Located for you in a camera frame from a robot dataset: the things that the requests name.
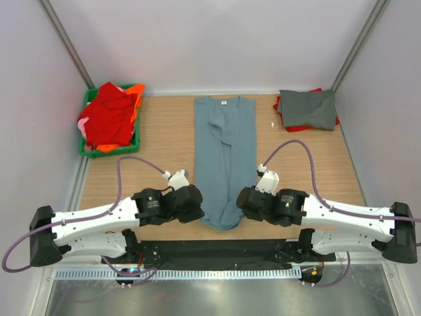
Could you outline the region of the blue-grey t shirt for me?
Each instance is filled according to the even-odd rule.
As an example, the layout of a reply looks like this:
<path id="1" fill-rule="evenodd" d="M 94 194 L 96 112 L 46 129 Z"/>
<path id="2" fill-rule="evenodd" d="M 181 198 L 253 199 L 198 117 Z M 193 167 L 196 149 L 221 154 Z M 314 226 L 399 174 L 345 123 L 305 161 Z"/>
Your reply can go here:
<path id="1" fill-rule="evenodd" d="M 195 185 L 203 196 L 202 222 L 217 230 L 240 223 L 237 197 L 257 180 L 255 107 L 255 100 L 240 96 L 194 102 Z"/>

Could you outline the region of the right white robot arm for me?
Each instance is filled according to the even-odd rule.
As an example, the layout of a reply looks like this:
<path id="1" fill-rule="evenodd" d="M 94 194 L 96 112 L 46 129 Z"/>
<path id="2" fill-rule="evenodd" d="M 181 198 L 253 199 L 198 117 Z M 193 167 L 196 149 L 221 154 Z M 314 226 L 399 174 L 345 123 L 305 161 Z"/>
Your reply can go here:
<path id="1" fill-rule="evenodd" d="M 244 188 L 237 206 L 254 221 L 288 227 L 304 226 L 296 245 L 303 261 L 337 252 L 373 252 L 384 259 L 413 264 L 418 261 L 414 217 L 407 204 L 360 207 L 283 189 L 273 195 L 256 187 Z"/>

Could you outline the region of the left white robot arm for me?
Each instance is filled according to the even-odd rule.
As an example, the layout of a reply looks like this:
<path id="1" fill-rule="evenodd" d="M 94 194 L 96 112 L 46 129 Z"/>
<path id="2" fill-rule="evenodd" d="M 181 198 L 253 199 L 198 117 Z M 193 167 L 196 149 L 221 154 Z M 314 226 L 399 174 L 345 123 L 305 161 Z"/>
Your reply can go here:
<path id="1" fill-rule="evenodd" d="M 147 188 L 117 204 L 81 211 L 40 207 L 29 226 L 30 266 L 44 267 L 76 255 L 99 255 L 133 263 L 139 246 L 132 228 L 203 217 L 203 197 L 192 184 L 164 194 Z"/>

